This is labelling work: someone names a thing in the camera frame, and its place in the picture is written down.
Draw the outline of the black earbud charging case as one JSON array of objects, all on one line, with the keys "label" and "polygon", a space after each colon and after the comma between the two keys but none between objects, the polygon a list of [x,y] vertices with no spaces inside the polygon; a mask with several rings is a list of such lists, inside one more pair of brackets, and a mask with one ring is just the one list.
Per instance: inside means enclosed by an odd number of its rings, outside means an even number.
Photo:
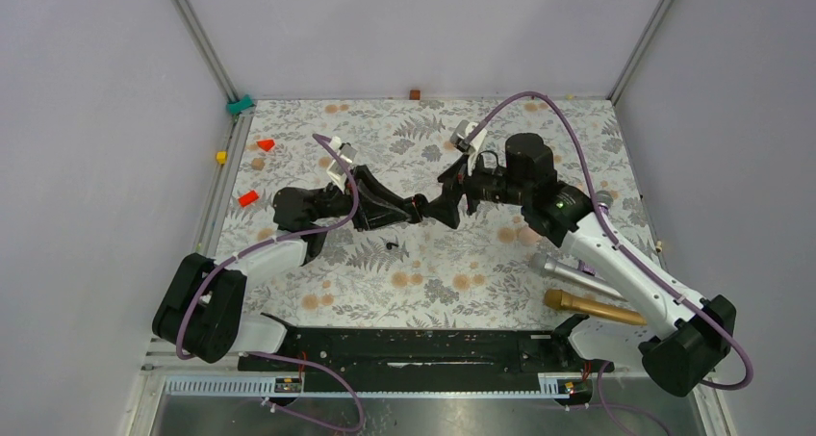
[{"label": "black earbud charging case", "polygon": [[420,223],[425,218],[424,209],[428,201],[423,194],[415,194],[410,198],[410,223]]}]

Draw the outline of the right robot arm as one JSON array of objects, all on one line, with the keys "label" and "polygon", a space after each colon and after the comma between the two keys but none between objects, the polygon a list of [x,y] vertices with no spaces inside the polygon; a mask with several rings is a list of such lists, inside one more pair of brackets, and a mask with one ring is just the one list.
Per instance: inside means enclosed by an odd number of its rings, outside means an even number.
[{"label": "right robot arm", "polygon": [[508,138],[505,164],[485,167],[480,155],[464,154],[437,178],[439,197],[426,214],[456,228],[459,203],[473,214],[490,201],[518,205],[528,226],[594,268],[645,318],[654,335],[641,342],[641,363],[664,391],[687,396],[732,350],[736,308],[723,295],[706,298],[684,286],[604,222],[591,197],[559,179],[553,152],[532,133]]}]

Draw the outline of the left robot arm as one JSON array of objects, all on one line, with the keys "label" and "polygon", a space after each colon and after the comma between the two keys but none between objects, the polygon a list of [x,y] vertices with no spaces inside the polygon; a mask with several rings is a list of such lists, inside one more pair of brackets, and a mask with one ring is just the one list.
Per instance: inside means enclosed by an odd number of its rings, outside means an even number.
[{"label": "left robot arm", "polygon": [[259,351],[277,370],[297,360],[289,326],[271,315],[243,313],[245,295],[274,276],[300,268],[321,253],[331,227],[342,218],[357,230],[418,223],[428,200],[401,197],[380,184],[365,166],[352,177],[321,189],[287,187],[272,199],[277,229],[272,238],[218,264],[200,253],[186,256],[174,274],[152,321],[153,334],[183,356],[213,364],[231,352]]}]

